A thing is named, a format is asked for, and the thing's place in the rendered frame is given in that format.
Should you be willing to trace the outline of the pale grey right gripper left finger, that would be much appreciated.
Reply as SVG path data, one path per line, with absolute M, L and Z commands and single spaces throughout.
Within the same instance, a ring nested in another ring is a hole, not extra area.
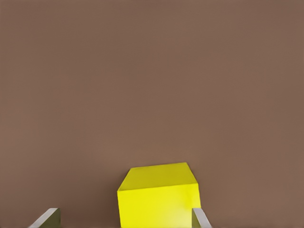
M 61 228 L 60 208 L 49 208 L 28 228 Z

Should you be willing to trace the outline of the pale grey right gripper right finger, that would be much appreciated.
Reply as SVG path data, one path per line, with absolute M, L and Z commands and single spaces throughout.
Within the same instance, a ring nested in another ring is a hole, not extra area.
M 192 228 L 212 228 L 202 208 L 192 209 Z

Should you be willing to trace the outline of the yellow square block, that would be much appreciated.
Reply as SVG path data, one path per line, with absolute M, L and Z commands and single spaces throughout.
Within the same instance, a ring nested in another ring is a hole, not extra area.
M 131 168 L 117 190 L 121 228 L 190 228 L 199 184 L 185 162 Z

